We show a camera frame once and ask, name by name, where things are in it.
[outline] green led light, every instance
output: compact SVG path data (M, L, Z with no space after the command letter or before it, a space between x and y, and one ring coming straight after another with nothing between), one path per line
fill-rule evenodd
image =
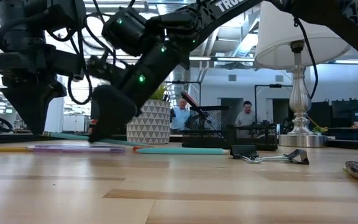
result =
M140 75L139 82L143 83L143 82L145 82L145 80L146 80L146 77L144 75Z

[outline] man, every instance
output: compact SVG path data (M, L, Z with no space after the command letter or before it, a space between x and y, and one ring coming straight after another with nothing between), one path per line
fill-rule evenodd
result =
M179 132L185 129L185 122L190 116L190 110L186 109L187 102L180 98L179 106L173 109L175 116L172 119L173 132Z
M247 126L255 122L255 115L252 113L252 103L249 101L244 102L244 110L237 115L236 126Z

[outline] wooden table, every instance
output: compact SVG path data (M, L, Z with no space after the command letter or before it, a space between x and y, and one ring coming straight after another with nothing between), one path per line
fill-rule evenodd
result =
M63 142L72 143L47 144ZM227 156L0 153L0 224L358 224L358 180L342 170L358 151L308 149L308 156L310 166Z

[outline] man in blue shirt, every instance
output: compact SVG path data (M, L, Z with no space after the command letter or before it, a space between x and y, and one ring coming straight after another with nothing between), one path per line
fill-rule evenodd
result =
M185 122L190 116L190 111L186 109L186 100L181 98L179 106L173 109L175 116L172 119L172 129L174 133L185 129Z

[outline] doorway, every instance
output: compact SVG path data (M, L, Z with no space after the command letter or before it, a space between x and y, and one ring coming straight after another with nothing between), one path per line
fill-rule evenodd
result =
M290 116L289 99L273 99L273 122L281 124Z
M230 107L226 118L227 124L235 125L237 115L242 111L243 103L243 98L221 98L221 105Z

